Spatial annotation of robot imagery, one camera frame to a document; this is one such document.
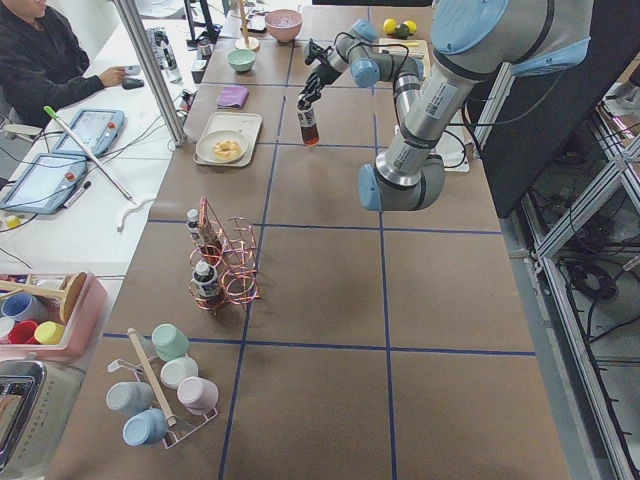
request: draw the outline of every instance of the blue cup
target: blue cup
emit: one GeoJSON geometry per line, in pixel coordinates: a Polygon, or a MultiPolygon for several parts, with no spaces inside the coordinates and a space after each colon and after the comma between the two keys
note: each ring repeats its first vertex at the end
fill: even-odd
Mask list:
{"type": "Polygon", "coordinates": [[[169,425],[162,410],[151,408],[127,420],[122,429],[122,438],[132,447],[153,445],[162,441],[168,431],[169,425]]]}
{"type": "Polygon", "coordinates": [[[29,293],[16,293],[2,304],[2,316],[14,322],[35,320],[38,323],[49,320],[49,310],[36,297],[29,293]]]}
{"type": "Polygon", "coordinates": [[[107,392],[107,407],[124,415],[136,415],[151,406],[153,389],[144,382],[118,382],[107,392]]]}
{"type": "Polygon", "coordinates": [[[151,334],[151,342],[158,357],[165,362],[182,357],[189,349],[187,336],[170,323],[158,325],[151,334]]]}

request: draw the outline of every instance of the pink bowl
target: pink bowl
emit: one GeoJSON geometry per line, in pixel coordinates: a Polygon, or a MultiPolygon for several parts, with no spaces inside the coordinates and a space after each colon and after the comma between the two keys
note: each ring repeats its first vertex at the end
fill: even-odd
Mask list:
{"type": "Polygon", "coordinates": [[[274,10],[264,17],[267,32],[282,43],[296,38],[302,29],[302,14],[295,10],[274,10]]]}

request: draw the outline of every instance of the person's hand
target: person's hand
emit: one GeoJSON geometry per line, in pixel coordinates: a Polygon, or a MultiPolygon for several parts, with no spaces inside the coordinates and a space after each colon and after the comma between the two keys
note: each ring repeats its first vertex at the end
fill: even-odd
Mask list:
{"type": "Polygon", "coordinates": [[[106,87],[115,87],[116,85],[120,85],[124,80],[124,67],[109,67],[100,75],[100,81],[106,87]]]}

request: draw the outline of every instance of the red cup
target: red cup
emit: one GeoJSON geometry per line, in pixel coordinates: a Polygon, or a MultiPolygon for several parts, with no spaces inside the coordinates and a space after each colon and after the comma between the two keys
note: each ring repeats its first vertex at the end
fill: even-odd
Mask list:
{"type": "Polygon", "coordinates": [[[12,345],[40,345],[34,337],[36,328],[38,328],[38,322],[35,320],[23,320],[16,323],[9,332],[9,343],[12,345]]]}

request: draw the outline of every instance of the green bowl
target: green bowl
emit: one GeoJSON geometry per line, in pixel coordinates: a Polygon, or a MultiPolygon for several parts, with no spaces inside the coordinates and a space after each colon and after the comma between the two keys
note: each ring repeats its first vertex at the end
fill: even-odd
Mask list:
{"type": "Polygon", "coordinates": [[[229,52],[227,61],[236,72],[247,72],[253,67],[253,62],[256,61],[256,54],[247,48],[240,48],[229,52]]]}

